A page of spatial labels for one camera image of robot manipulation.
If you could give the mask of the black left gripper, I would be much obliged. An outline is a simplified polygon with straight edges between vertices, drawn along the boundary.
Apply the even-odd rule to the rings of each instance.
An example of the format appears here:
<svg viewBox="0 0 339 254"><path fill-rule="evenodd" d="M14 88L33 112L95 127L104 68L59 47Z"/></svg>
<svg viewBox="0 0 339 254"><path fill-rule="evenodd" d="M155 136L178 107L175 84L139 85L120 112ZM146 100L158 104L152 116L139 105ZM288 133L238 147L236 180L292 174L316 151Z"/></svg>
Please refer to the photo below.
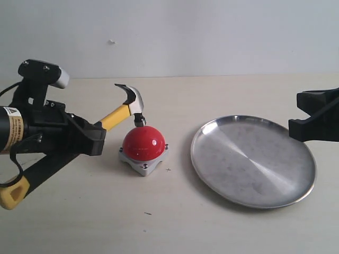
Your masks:
<svg viewBox="0 0 339 254"><path fill-rule="evenodd" d="M101 155L106 137L102 124L92 124L73 113L66 113L64 103L46 100L50 86L53 84L41 81L17 83L12 107L19 110L23 119L23 138L14 145L17 152L53 153L63 146L66 131L70 129L71 138L64 147L65 153Z"/></svg>

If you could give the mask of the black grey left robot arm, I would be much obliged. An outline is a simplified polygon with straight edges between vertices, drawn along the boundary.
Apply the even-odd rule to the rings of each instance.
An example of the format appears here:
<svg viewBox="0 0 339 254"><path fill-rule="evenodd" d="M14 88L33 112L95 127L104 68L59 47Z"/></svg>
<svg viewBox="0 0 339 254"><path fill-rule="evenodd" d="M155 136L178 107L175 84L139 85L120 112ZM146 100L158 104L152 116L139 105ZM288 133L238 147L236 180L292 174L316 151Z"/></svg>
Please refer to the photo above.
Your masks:
<svg viewBox="0 0 339 254"><path fill-rule="evenodd" d="M102 153L106 129L66 112L66 105L46 99L47 84L21 81L8 106L1 106L1 153Z"/></svg>

